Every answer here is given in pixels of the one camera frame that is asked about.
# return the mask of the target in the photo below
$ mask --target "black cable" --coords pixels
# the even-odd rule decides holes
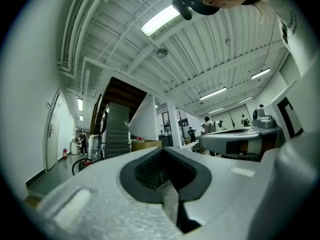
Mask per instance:
[[[89,159],[89,158],[79,159],[78,161],[76,161],[76,162],[72,165],[72,174],[73,174],[73,176],[75,176],[74,168],[75,168],[76,164],[79,163],[79,162],[81,162],[81,161],[83,161],[83,160],[88,160],[88,161],[91,161],[91,162],[93,162],[93,163],[95,162],[95,161],[93,161],[93,160],[91,160],[91,159]]]

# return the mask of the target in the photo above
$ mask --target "white wall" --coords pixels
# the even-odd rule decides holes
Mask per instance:
[[[162,133],[165,133],[165,129],[164,129],[164,120],[162,118],[162,113],[157,113],[156,114],[156,131],[158,134],[161,134],[161,130]]]
[[[28,196],[25,182],[45,168],[44,133],[61,86],[57,47],[65,0],[31,0],[16,20],[0,58],[1,166],[13,194]]]
[[[60,123],[58,133],[58,159],[63,156],[63,149],[71,152],[71,140],[76,136],[76,123],[63,95],[60,98]]]
[[[297,64],[291,54],[288,55],[284,62],[280,73],[283,75],[286,83],[289,85],[294,79],[299,81],[301,79]]]
[[[201,120],[200,118],[188,113],[186,113],[186,118],[188,119],[189,127],[192,127],[193,130],[196,130],[195,136],[201,136],[201,131],[205,131],[205,129],[201,127],[205,123],[205,120]]]
[[[283,91],[288,86],[286,80],[280,72],[275,72],[271,77],[270,81],[262,89],[262,91],[252,99],[246,102],[246,107],[248,109],[251,120],[253,120],[253,112],[260,104],[267,105],[273,100],[281,91]]]
[[[158,141],[155,96],[147,94],[129,123],[132,135]]]

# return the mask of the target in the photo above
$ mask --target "ceiling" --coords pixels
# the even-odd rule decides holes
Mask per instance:
[[[93,2],[90,0],[79,15],[81,21],[88,17]],[[276,14],[267,6],[260,10],[254,6],[221,9],[210,16],[193,12],[190,21],[179,15],[151,37],[145,36],[140,28],[171,3],[172,0],[101,0],[83,30],[77,77],[64,76],[66,89],[72,94],[70,102],[76,104],[76,96],[82,96],[84,114],[92,114],[95,102],[91,99],[96,101],[108,84],[104,79],[108,78],[104,73],[108,69],[103,68],[107,65],[139,81],[160,103],[172,100],[180,109],[201,116],[256,96],[288,55]],[[159,48],[166,48],[168,56],[159,58]],[[82,79],[84,57],[98,63],[86,63]],[[251,80],[252,75],[267,68],[271,68],[268,75]],[[221,94],[199,100],[223,87],[227,90]],[[79,111],[75,109],[73,113],[77,117]]]

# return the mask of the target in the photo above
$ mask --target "ceiling light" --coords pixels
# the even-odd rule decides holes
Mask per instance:
[[[263,70],[263,71],[259,72],[258,74],[254,74],[253,76],[251,76],[251,79],[258,78],[258,77],[268,73],[270,70],[271,70],[271,68],[269,67],[268,69]]]
[[[219,108],[219,109],[216,109],[216,110],[214,110],[214,111],[211,111],[211,112],[209,112],[208,114],[211,114],[211,113],[217,112],[217,111],[219,111],[219,110],[223,110],[223,109],[224,109],[224,107]]]
[[[226,89],[227,89],[227,87],[223,87],[223,88],[221,88],[221,89],[219,89],[219,90],[216,90],[216,91],[214,91],[214,92],[212,92],[212,93],[210,93],[210,94],[208,94],[208,95],[206,95],[206,96],[201,97],[201,98],[200,98],[200,101],[202,101],[202,100],[204,100],[204,99],[206,99],[206,98],[209,98],[209,97],[211,97],[211,96],[213,96],[213,95],[216,95],[216,94],[218,94],[218,93],[221,93],[221,92],[225,91]]]
[[[141,27],[141,31],[150,37],[154,32],[161,28],[164,24],[177,17],[180,13],[172,6],[169,5],[167,8],[160,11],[156,16],[150,19],[146,24]]]
[[[82,98],[78,98],[78,110],[83,111],[84,100]]]
[[[246,98],[246,99],[244,99],[244,100],[241,100],[241,101],[239,101],[239,103],[242,103],[242,102],[245,102],[245,101],[247,101],[247,100],[250,100],[252,97],[253,97],[253,96],[251,96],[251,97],[249,97],[249,98]]]

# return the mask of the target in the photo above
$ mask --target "sticker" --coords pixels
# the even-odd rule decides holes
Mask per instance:
[[[239,167],[232,167],[230,171],[235,174],[240,174],[247,177],[253,177],[256,174],[254,170],[248,170],[248,169],[243,169]]]

